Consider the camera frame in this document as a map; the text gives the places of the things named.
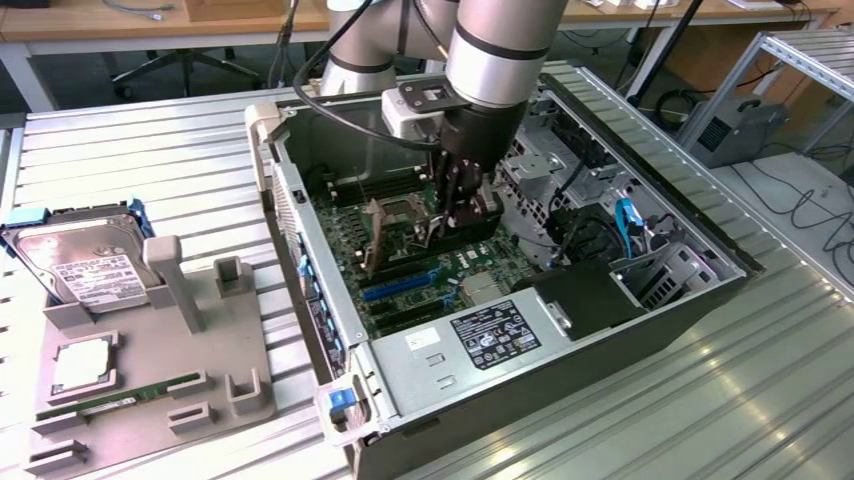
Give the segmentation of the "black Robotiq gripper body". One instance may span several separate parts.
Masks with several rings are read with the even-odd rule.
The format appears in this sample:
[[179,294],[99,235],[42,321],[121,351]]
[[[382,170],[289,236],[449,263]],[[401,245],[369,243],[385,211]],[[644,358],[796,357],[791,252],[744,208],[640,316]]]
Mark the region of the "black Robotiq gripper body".
[[526,101],[508,108],[470,104],[446,110],[440,133],[442,149],[484,170],[493,170],[510,150],[526,112]]

